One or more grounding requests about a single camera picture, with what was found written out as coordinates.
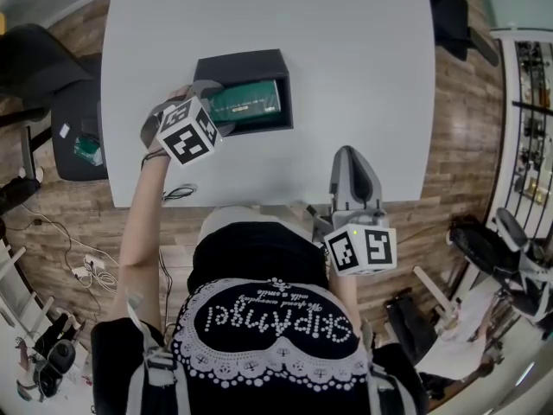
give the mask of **woman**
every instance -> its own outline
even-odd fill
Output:
[[[92,332],[98,414],[125,413],[130,377],[144,359],[130,293],[142,296],[137,316],[163,343],[158,250],[168,165],[168,156],[145,159],[124,230],[118,293],[108,321]],[[331,269],[328,280],[321,251],[299,233],[243,207],[216,210],[204,222],[190,297],[168,346],[184,367],[191,413],[369,412],[355,277]],[[157,413],[173,410],[167,400],[154,403],[163,407]]]

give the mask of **person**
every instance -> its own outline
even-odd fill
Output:
[[[41,390],[40,371],[48,363],[48,355],[54,347],[55,343],[60,340],[72,342],[80,329],[80,324],[70,312],[58,308],[56,310],[60,316],[46,329],[34,346],[34,354],[29,355],[27,343],[22,338],[17,338],[16,349],[19,349],[20,361],[19,366],[22,368],[22,375],[16,381],[17,393],[22,399],[30,401],[44,401],[45,396]],[[69,328],[64,331],[64,328],[70,322]]]
[[[131,377],[145,358],[135,314],[163,346],[158,252],[169,157],[158,150],[149,148],[157,156],[144,159],[138,179],[109,316],[92,330],[100,415],[129,410]],[[167,345],[184,368],[191,413],[369,411],[355,277],[331,268],[328,278],[305,232],[247,207],[216,209],[201,227],[193,264]],[[141,298],[131,313],[130,297]],[[176,413],[175,396],[152,398],[153,406],[140,397],[142,413],[145,406]]]
[[[421,315],[409,294],[401,294],[386,303],[390,325],[404,352],[419,373],[428,375],[423,381],[429,381],[432,376],[462,380],[474,372],[479,377],[493,372],[493,362],[484,353],[494,300],[493,294],[489,296],[489,291],[483,289],[474,290],[472,294],[469,292],[452,321],[439,334]],[[476,304],[477,300],[478,309],[468,305]],[[484,315],[481,315],[482,301],[486,303]]]

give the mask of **wooden floor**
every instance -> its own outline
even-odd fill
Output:
[[[487,34],[484,5],[469,0],[471,24]],[[51,31],[76,55],[102,50],[109,0],[98,0],[52,27]],[[383,303],[395,292],[410,286],[424,309],[434,305],[433,298],[412,274],[421,265],[436,282],[443,285],[464,266],[461,255],[445,244],[444,234],[452,216],[473,213],[482,217],[493,192],[502,123],[503,81],[501,67],[492,68],[470,52],[461,62],[441,49],[436,50],[435,116],[429,161],[420,201],[388,203],[391,224],[397,229],[399,268],[375,277],[359,280],[359,304],[364,316],[381,330],[385,320]],[[16,104],[0,104],[0,113],[10,112]],[[16,176],[22,165],[16,127],[0,130],[0,184]],[[57,176],[52,144],[35,153],[45,171],[44,183],[26,204],[36,212],[63,224],[71,236],[118,256],[126,209],[115,209],[109,182],[64,182]],[[175,284],[170,299],[169,320],[175,319],[187,296],[186,278],[191,271],[192,254],[202,220],[209,208],[171,208],[162,214],[162,245]],[[295,220],[309,228],[308,218],[298,207],[262,207],[262,212]],[[22,207],[5,217],[8,227],[26,227],[33,216]],[[105,317],[112,295],[93,284],[90,292],[99,306],[69,271],[64,255],[68,240],[51,225],[8,231],[8,240],[16,249],[26,246],[20,263],[38,296],[56,299],[56,305],[74,310],[81,317],[98,320]],[[73,244],[67,254],[70,266],[82,265],[90,252]],[[108,270],[117,268],[106,260]],[[81,335],[88,345],[92,324]]]

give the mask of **white lace trim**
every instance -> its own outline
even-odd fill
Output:
[[[367,353],[361,343],[357,350],[346,358],[328,360],[305,354],[285,336],[279,336],[273,345],[265,350],[240,353],[220,352],[209,348],[202,342],[194,326],[194,319],[202,306],[210,298],[226,289],[251,283],[267,284],[267,282],[262,281],[223,279],[205,285],[199,290],[198,294],[188,300],[187,308],[177,324],[172,349],[177,359],[186,364],[191,376],[208,378],[224,388],[236,386],[240,382],[244,382],[246,385],[262,386],[263,383],[276,376],[304,384],[309,388],[313,388],[316,392],[327,390],[330,386],[350,390],[356,382],[365,381],[368,360]],[[290,287],[278,282],[275,278],[273,278],[273,285],[281,292],[287,286]],[[322,288],[307,284],[293,285],[322,296],[346,313],[342,303]],[[210,313],[207,329],[212,320],[211,317],[212,314]],[[226,322],[228,318],[228,314],[225,315],[225,312],[220,312],[215,317],[215,322],[220,323],[223,320]],[[246,317],[245,323],[246,325],[260,325],[259,330],[263,330],[263,326],[268,326],[267,324],[264,325],[263,318],[258,322],[251,323],[247,321]],[[279,324],[290,325],[291,323],[284,321]],[[340,342],[340,339],[333,338],[332,341]]]

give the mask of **black box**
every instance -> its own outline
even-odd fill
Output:
[[[199,59],[194,74],[196,80],[214,80],[224,87],[243,85],[260,80],[275,80],[281,111],[270,118],[253,118],[236,123],[229,135],[293,129],[290,78],[280,49],[241,52]]]

